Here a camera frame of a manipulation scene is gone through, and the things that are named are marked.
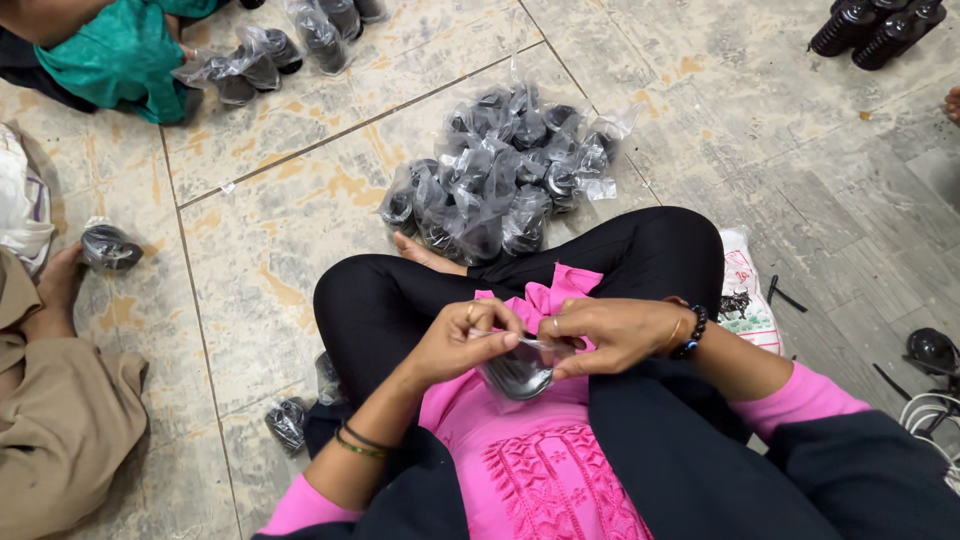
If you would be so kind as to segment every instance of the knee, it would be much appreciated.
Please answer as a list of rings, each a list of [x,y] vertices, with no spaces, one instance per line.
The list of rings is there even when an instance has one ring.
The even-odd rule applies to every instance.
[[[395,257],[365,254],[348,257],[324,272],[313,292],[314,308],[349,301],[368,289],[383,274],[384,259]]]

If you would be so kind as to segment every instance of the black jacket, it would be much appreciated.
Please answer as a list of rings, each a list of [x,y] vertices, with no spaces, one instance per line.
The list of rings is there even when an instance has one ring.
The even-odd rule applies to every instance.
[[[329,413],[311,412],[311,451],[332,433]],[[589,420],[655,540],[960,538],[960,497],[944,482],[945,461],[879,411],[779,426],[761,456],[687,366],[647,360],[590,378]],[[419,427],[405,448],[359,522],[282,538],[467,540],[450,453]]]

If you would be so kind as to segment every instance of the thin bracelet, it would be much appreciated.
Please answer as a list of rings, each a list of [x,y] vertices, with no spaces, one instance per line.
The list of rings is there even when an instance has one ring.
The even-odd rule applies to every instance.
[[[370,457],[379,457],[381,459],[387,456],[386,452],[378,452],[376,450],[367,450],[366,448],[360,448],[358,446],[351,445],[349,442],[345,441],[340,436],[340,430],[334,431],[333,438],[337,440],[340,446],[346,448],[351,452],[355,452],[357,454],[369,455]]]
[[[383,445],[383,444],[380,444],[380,443],[375,443],[375,442],[371,441],[371,440],[368,439],[368,438],[361,437],[359,433],[357,433],[356,431],[354,431],[353,429],[351,429],[350,426],[347,425],[347,420],[344,420],[344,421],[340,424],[340,427],[343,428],[344,430],[346,430],[347,433],[349,433],[351,437],[353,437],[354,439],[360,441],[362,444],[365,444],[365,445],[367,445],[367,446],[369,446],[369,447],[376,448],[376,449],[378,449],[378,450],[382,450],[383,452],[390,452],[390,451],[396,450],[396,448],[394,448],[394,447],[387,446],[387,445]]]

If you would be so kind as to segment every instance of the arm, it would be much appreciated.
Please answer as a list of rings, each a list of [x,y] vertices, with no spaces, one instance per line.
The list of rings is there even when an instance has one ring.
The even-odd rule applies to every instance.
[[[585,335],[597,345],[558,364],[562,379],[620,373],[667,354],[694,325],[688,310],[664,302],[584,299],[564,304],[557,327],[545,319],[540,334]],[[947,539],[960,530],[947,464],[889,416],[712,323],[689,361],[734,410],[768,431],[767,457],[844,538]]]
[[[494,323],[509,331],[468,339],[470,329],[489,331]],[[348,420],[362,437],[378,445],[395,447],[420,404],[424,392],[438,382],[453,380],[469,369],[511,351],[524,332],[515,313],[496,299],[451,304],[434,320],[416,348]],[[352,437],[340,436],[351,446],[373,448]],[[359,454],[336,440],[324,446],[277,505],[270,524],[260,532],[288,534],[301,528],[333,521],[355,521],[367,507],[383,475],[384,460]]]

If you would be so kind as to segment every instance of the bangle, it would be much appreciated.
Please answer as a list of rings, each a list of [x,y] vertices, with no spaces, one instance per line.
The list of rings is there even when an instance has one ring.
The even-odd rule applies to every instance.
[[[351,445],[349,442],[345,441],[343,437],[340,436],[340,430],[334,431],[333,438],[337,440],[337,443],[339,443],[340,446],[346,448],[351,452],[354,452],[357,454],[369,455],[370,457],[379,457],[381,459],[387,456],[386,452],[379,452],[376,450],[367,450],[366,448],[360,448],[358,446]]]
[[[697,314],[697,326],[693,330],[693,334],[690,335],[690,338],[674,349],[673,354],[670,355],[671,358],[682,359],[690,356],[693,350],[699,345],[698,342],[700,338],[704,336],[704,331],[707,329],[707,309],[703,306],[694,306],[691,310]]]
[[[360,441],[361,444],[365,444],[365,445],[367,445],[367,446],[369,446],[369,447],[376,448],[377,450],[380,450],[380,451],[383,451],[383,452],[390,452],[390,451],[396,450],[396,448],[394,448],[394,447],[387,446],[387,445],[383,445],[383,444],[380,444],[380,443],[375,443],[375,442],[371,441],[370,439],[361,437],[359,433],[357,433],[356,431],[354,431],[354,430],[352,430],[352,429],[350,428],[350,426],[347,424],[347,420],[344,420],[344,421],[340,424],[340,427],[343,428],[347,433],[349,433],[351,437],[353,437],[354,439]]]

